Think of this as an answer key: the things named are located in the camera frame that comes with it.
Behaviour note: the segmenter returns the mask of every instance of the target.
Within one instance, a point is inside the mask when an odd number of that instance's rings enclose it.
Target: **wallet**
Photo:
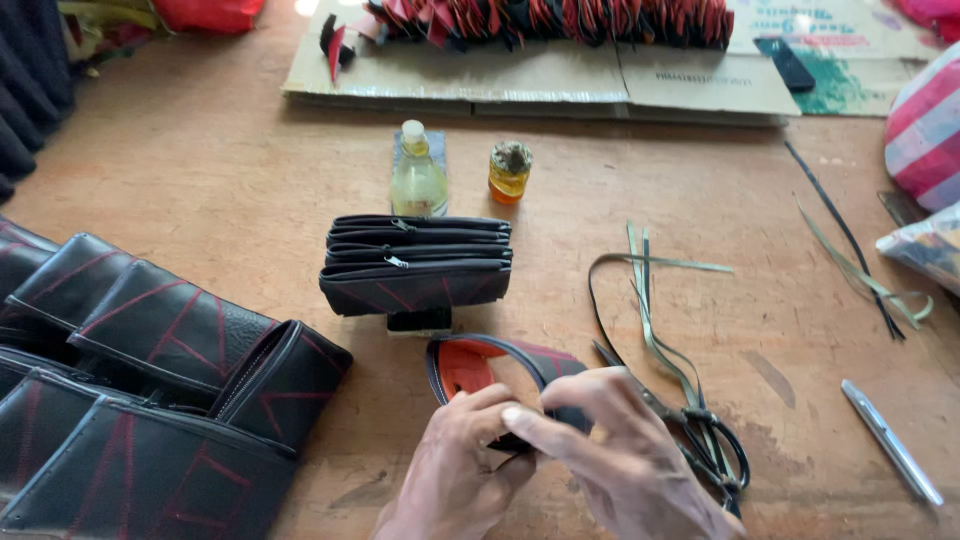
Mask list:
[[[510,285],[510,223],[474,217],[338,217],[320,289],[339,315],[472,306]]]
[[[507,341],[481,333],[453,333],[431,339],[426,346],[426,372],[430,388],[440,405],[461,390],[473,393],[494,383],[487,358],[510,356],[526,369],[542,392],[550,382],[586,371],[573,355],[523,341]],[[550,418],[589,433],[593,424],[583,410],[562,406],[543,412]],[[526,452],[530,444],[512,433],[493,441],[489,448],[502,452]]]
[[[344,349],[287,321],[233,373],[209,416],[299,449],[352,363]]]
[[[203,417],[100,396],[0,513],[58,538],[262,539],[292,450]]]
[[[0,352],[0,503],[10,501],[57,451],[108,388],[84,386],[55,366],[31,367]]]
[[[53,252],[25,243],[31,241],[32,233],[17,230],[20,241],[0,238],[0,266],[3,268],[0,272],[0,299],[13,294],[53,255]],[[33,240],[32,244],[43,244],[45,239]],[[72,365],[79,360],[79,355],[73,347],[66,345],[67,335],[69,331],[35,318],[24,308],[0,307],[0,345],[11,345]]]
[[[209,405],[276,324],[140,259],[126,266],[67,342],[205,394]]]
[[[51,253],[60,248],[57,242],[27,231],[2,215],[0,215],[0,238]]]
[[[7,297],[7,305],[73,331],[133,260],[93,234],[75,234]]]

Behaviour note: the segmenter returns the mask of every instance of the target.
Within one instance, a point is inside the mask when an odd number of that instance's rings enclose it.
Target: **pink striped cloth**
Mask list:
[[[960,43],[897,96],[884,142],[887,171],[921,206],[960,201]]]

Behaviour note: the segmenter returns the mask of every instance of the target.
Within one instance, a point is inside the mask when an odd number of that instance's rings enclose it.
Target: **orange liquid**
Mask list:
[[[530,178],[530,171],[526,170],[518,174],[509,172],[490,163],[490,177],[487,185],[490,187],[490,194],[497,203],[512,205],[523,198],[523,192],[527,188],[527,179]]]

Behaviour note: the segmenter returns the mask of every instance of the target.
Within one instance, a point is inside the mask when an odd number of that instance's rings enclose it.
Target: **glass bottle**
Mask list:
[[[446,175],[430,157],[423,124],[407,120],[401,131],[403,154],[390,182],[394,215],[446,215]]]

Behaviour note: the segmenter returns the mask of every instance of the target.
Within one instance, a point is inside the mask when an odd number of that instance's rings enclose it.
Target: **small jar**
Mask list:
[[[523,198],[534,155],[516,140],[498,142],[490,153],[490,194],[498,203],[512,205]]]

